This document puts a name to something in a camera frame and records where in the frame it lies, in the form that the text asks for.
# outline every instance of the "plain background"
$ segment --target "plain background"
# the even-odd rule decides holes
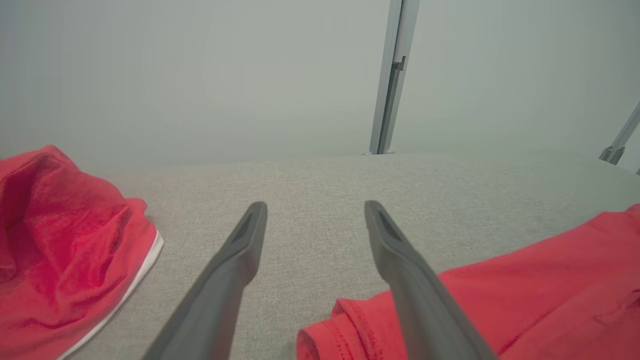
[[[100,175],[360,154],[388,6],[3,1],[0,157],[52,143]],[[392,148],[597,158],[640,100],[638,19],[637,0],[423,0]]]

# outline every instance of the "gray fabric surface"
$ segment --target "gray fabric surface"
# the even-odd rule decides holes
[[[151,170],[111,180],[141,197],[165,240],[154,268],[72,359],[139,359],[246,207],[269,207],[232,359],[291,359],[299,328],[338,297],[387,289],[365,228],[380,201],[437,271],[511,252],[601,211],[640,202],[640,177],[604,161],[538,152],[395,154]]]

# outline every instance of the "red cloth with white trim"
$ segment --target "red cloth with white trim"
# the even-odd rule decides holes
[[[116,307],[156,229],[53,146],[1,160],[0,179],[0,359],[55,359]]]
[[[640,205],[439,275],[500,359],[640,359]],[[389,291],[339,299],[298,360],[406,359]]]

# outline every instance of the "white fabric edge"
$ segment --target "white fabric edge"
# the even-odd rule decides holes
[[[151,248],[149,249],[149,252],[145,257],[144,262],[142,262],[142,266],[140,267],[140,270],[138,270],[136,277],[133,279],[133,282],[131,283],[131,285],[129,285],[129,288],[127,289],[127,292],[124,293],[124,296],[122,297],[122,299],[120,299],[120,301],[118,302],[118,305],[116,305],[116,307],[107,316],[105,316],[93,329],[91,329],[90,332],[88,332],[86,335],[84,335],[82,339],[80,339],[76,344],[74,344],[74,346],[72,346],[70,349],[65,351],[62,355],[60,355],[58,357],[58,360],[63,360],[67,356],[73,354],[77,349],[79,349],[85,343],[87,343],[87,341],[91,340],[91,338],[94,337],[100,331],[100,329],[107,324],[107,322],[109,322],[111,317],[116,313],[116,311],[118,311],[118,309],[120,309],[120,306],[122,306],[122,304],[127,300],[127,298],[129,298],[129,295],[131,295],[131,293],[133,292],[133,289],[135,289],[136,286],[140,283],[140,281],[142,281],[142,278],[144,278],[147,272],[151,269],[151,266],[153,266],[153,264],[156,262],[156,260],[158,259],[158,256],[160,255],[160,250],[162,249],[163,245],[164,245],[164,240],[162,239],[162,236],[160,236],[160,232],[156,231],[156,238],[154,239],[154,243],[151,245]]]

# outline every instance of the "metal post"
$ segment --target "metal post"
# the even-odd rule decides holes
[[[622,127],[622,130],[616,136],[616,139],[613,141],[613,144],[608,148],[602,151],[600,155],[600,159],[604,160],[608,163],[612,163],[613,165],[617,165],[622,154],[625,153],[625,144],[631,137],[631,134],[634,133],[638,123],[640,122],[640,102],[636,106],[634,112],[631,113],[629,119]]]
[[[378,82],[378,100],[373,116],[369,152],[365,154],[393,153],[389,146],[396,124],[397,106],[404,84],[419,6],[420,0],[391,0],[389,4],[387,35]]]

